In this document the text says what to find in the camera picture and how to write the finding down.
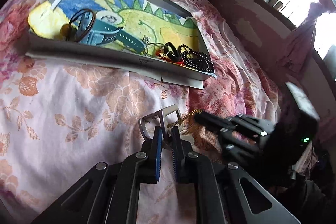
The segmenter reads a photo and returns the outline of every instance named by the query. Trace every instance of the black bead necklace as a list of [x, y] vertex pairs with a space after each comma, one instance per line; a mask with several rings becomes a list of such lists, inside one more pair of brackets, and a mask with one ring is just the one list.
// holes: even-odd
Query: black bead necklace
[[[205, 53], [196, 52], [184, 44], [180, 45], [177, 50], [185, 66], [195, 70], [213, 73], [211, 60]], [[188, 55], [194, 55], [196, 58], [188, 57]]]

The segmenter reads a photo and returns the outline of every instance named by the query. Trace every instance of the metal screw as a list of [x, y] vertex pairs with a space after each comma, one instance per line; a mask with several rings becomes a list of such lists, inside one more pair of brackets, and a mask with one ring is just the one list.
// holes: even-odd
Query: metal screw
[[195, 159], [195, 158], [198, 158], [198, 153], [197, 152], [189, 152], [188, 153], [188, 157], [189, 158], [192, 158], [192, 159]]
[[138, 159], [144, 159], [146, 158], [146, 153], [145, 152], [137, 152], [137, 154], [135, 155]]
[[238, 164], [232, 161], [228, 163], [227, 167], [229, 167], [232, 170], [236, 170], [238, 169]]
[[234, 148], [234, 145], [233, 144], [228, 144], [225, 149], [226, 150], [231, 150], [232, 148]]
[[104, 169], [106, 169], [106, 163], [104, 163], [104, 162], [97, 163], [96, 164], [96, 169], [97, 170], [104, 170]]

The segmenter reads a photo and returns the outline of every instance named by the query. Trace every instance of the floral pattern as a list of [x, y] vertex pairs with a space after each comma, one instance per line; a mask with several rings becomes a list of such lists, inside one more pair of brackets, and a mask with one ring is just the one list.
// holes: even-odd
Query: floral pattern
[[[213, 60], [217, 79], [206, 80], [203, 90], [122, 69], [22, 56], [27, 16], [44, 1], [9, 0], [0, 10], [0, 194], [16, 201], [16, 220], [31, 220], [20, 204], [41, 213], [97, 162], [114, 164], [139, 151], [138, 119], [163, 107], [277, 120], [277, 87], [235, 47], [236, 37], [221, 36], [217, 26], [224, 20], [207, 0], [172, 0], [193, 15]], [[216, 136], [192, 118], [181, 133], [194, 137], [195, 149], [220, 161]], [[174, 183], [171, 152], [162, 153], [161, 179], [155, 188], [141, 188], [137, 222], [194, 223], [192, 187]]]

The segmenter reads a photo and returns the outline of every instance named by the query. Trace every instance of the black wristband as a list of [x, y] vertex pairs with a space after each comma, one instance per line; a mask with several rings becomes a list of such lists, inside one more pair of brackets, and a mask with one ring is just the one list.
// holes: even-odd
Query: black wristband
[[164, 51], [171, 61], [179, 62], [181, 60], [181, 56], [180, 56], [179, 52], [177, 51], [177, 49], [175, 48], [175, 46], [172, 44], [172, 42], [167, 42], [165, 44]]

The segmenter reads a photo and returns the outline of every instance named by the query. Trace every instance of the bedsheet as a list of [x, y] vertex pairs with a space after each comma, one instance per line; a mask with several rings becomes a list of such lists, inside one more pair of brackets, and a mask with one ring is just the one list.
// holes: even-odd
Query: bedsheet
[[[44, 1], [9, 0], [0, 11], [0, 199], [17, 223], [30, 223], [97, 162], [121, 162], [140, 150], [137, 120], [163, 107], [277, 120], [278, 88], [207, 0], [172, 0], [196, 19], [213, 60], [217, 79], [206, 80], [203, 90], [25, 57], [29, 11]], [[191, 120], [182, 133], [219, 159], [214, 134]], [[137, 222], [195, 223], [195, 217], [193, 187], [175, 185], [171, 152], [163, 150], [159, 183], [141, 185]]]

